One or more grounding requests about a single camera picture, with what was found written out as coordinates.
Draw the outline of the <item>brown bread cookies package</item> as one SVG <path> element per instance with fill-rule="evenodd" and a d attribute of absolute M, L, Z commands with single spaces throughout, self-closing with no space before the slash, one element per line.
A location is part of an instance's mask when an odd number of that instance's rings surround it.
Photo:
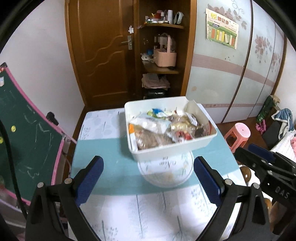
<path fill-rule="evenodd" d="M 134 133 L 139 150 L 166 146 L 173 143 L 172 139 L 166 134 L 153 133 L 142 127 L 137 126 Z"/>

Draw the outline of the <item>green chalkboard pink frame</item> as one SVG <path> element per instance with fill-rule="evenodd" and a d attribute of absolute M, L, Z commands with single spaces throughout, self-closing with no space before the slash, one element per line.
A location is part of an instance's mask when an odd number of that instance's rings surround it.
<path fill-rule="evenodd" d="M 11 144 L 22 200 L 30 205 L 39 182 L 56 183 L 66 135 L 27 97 L 6 63 L 1 65 L 1 121 Z"/>

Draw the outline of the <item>folded pink cloth on shelf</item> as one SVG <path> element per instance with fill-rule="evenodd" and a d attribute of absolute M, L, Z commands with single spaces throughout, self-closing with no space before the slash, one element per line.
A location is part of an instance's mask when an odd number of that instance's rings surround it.
<path fill-rule="evenodd" d="M 168 89 L 170 83 L 165 77 L 159 78 L 156 73 L 142 75 L 142 87 L 146 89 Z"/>

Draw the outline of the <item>pink plastic stool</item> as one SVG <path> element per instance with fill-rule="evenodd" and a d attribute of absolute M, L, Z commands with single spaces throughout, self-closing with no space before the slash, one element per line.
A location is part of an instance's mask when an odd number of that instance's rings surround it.
<path fill-rule="evenodd" d="M 249 137 L 251 136 L 251 131 L 249 127 L 244 123 L 236 123 L 224 136 L 225 141 L 232 137 L 235 139 L 234 143 L 228 147 L 231 152 L 234 153 L 237 148 L 244 147 Z"/>

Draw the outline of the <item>pile of toys and clothes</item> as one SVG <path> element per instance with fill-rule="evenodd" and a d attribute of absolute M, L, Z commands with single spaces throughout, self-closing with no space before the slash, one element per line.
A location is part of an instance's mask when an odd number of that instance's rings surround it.
<path fill-rule="evenodd" d="M 280 99 L 269 95 L 256 117 L 256 129 L 260 132 L 269 150 L 288 134 L 295 136 L 293 114 L 289 108 L 280 109 Z"/>

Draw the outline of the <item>white plastic storage bin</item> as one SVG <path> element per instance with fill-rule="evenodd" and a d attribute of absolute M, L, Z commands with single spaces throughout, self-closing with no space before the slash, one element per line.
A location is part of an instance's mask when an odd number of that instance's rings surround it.
<path fill-rule="evenodd" d="M 164 120 L 171 122 L 173 116 L 183 116 L 186 115 L 190 122 L 198 127 L 202 124 L 211 124 L 211 133 L 208 136 L 195 138 L 194 132 L 189 132 L 193 139 L 189 141 L 184 141 L 181 143 L 175 143 L 172 139 L 175 131 L 172 131 L 170 126 L 164 134 L 170 137 L 173 141 L 172 144 L 166 146 L 160 146 L 156 148 L 150 148 L 145 150 L 139 150 L 133 152 L 130 143 L 129 134 L 129 124 L 132 118 L 140 114 L 147 114 L 147 112 L 153 108 L 159 108 L 163 110 L 166 114 Z M 180 97 L 168 97 L 168 98 L 157 98 L 157 99 L 146 99 L 138 101 L 130 101 L 125 104 L 125 120 L 126 120 L 126 130 L 127 130 L 127 141 L 128 148 L 133 158 L 137 161 L 150 161 L 156 158 L 163 158 L 168 156 L 173 156 L 176 154 L 181 154 L 183 152 L 189 152 L 196 149 L 201 149 L 206 147 L 213 138 L 217 136 L 217 130 L 210 120 L 210 116 L 205 111 L 203 106 L 196 103 L 193 100 L 188 100 L 184 96 Z"/>

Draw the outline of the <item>orange oats packet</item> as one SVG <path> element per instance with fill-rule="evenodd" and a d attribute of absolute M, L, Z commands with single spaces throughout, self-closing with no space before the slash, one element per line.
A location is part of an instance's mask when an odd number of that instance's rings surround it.
<path fill-rule="evenodd" d="M 131 123 L 129 124 L 129 136 L 130 136 L 132 151 L 135 152 L 137 151 L 137 139 L 134 132 L 134 125 Z"/>

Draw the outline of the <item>sliding wardrobe floral doors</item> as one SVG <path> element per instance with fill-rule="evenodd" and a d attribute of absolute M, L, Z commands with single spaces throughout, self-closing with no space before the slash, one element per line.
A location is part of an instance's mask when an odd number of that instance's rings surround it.
<path fill-rule="evenodd" d="M 239 25 L 237 49 L 206 39 L 206 8 Z M 285 37 L 255 1 L 198 1 L 186 97 L 216 123 L 255 117 L 278 78 Z"/>

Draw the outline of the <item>round white decorated plate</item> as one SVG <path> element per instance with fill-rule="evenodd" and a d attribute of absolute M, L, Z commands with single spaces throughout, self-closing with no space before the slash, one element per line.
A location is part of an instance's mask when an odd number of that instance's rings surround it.
<path fill-rule="evenodd" d="M 190 178 L 193 164 L 194 156 L 190 151 L 152 161 L 140 161 L 138 169 L 150 184 L 160 188 L 174 188 Z"/>

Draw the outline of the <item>brown wooden door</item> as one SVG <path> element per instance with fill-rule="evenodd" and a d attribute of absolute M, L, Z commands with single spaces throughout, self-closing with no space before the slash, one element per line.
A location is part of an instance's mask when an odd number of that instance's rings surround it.
<path fill-rule="evenodd" d="M 118 108 L 136 97 L 134 1 L 66 1 L 66 35 L 83 102 Z"/>

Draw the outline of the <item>blue snowflake snack packet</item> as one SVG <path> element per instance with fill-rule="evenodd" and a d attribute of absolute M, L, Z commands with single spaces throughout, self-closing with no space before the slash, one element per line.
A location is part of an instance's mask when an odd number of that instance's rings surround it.
<path fill-rule="evenodd" d="M 147 112 L 147 115 L 153 116 L 155 118 L 166 118 L 167 117 L 167 114 L 159 108 L 153 108 L 153 109 L 149 110 Z"/>

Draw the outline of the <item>dark brown snack packet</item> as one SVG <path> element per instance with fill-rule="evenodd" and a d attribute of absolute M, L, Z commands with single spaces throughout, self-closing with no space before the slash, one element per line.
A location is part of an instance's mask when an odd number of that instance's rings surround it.
<path fill-rule="evenodd" d="M 210 135 L 211 133 L 211 124 L 202 124 L 197 127 L 197 129 L 194 132 L 195 138 L 201 138 Z"/>

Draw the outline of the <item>pink handled basket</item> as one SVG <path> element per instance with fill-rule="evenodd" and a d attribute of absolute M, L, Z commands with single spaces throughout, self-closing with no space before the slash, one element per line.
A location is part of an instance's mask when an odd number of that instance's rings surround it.
<path fill-rule="evenodd" d="M 158 67 L 175 67 L 177 53 L 173 48 L 173 40 L 170 35 L 159 36 L 159 48 L 154 49 L 154 63 Z"/>

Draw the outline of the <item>clear white printed snack bag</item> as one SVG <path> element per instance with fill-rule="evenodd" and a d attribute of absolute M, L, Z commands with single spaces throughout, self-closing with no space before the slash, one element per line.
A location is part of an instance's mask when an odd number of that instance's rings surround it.
<path fill-rule="evenodd" d="M 132 118 L 129 123 L 135 126 L 141 126 L 143 129 L 156 134 L 164 134 L 171 125 L 169 120 L 155 118 L 147 114 L 140 114 Z"/>

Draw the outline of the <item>round wooden bedpost knob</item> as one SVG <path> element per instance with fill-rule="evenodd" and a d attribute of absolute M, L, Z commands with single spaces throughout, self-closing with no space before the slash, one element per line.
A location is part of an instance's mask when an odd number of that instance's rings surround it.
<path fill-rule="evenodd" d="M 240 171 L 242 173 L 245 183 L 248 184 L 248 182 L 251 179 L 251 170 L 247 166 L 240 166 Z"/>

